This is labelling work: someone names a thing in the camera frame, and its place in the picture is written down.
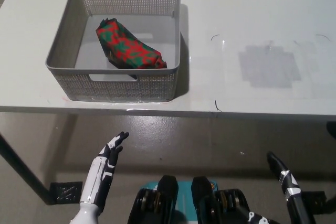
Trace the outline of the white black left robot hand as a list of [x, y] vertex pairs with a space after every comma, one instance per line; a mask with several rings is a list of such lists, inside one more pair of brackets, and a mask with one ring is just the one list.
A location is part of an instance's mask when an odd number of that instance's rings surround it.
[[94, 204], [100, 210], [104, 209], [118, 156], [123, 149], [121, 143], [128, 136], [128, 132], [120, 132], [93, 159], [80, 198], [81, 202]]

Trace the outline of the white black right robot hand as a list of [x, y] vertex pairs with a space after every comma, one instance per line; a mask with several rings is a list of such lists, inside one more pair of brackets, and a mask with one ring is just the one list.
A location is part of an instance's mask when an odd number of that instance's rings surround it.
[[272, 151], [266, 156], [271, 172], [280, 182], [291, 223], [316, 223], [304, 204], [302, 190], [290, 169]]

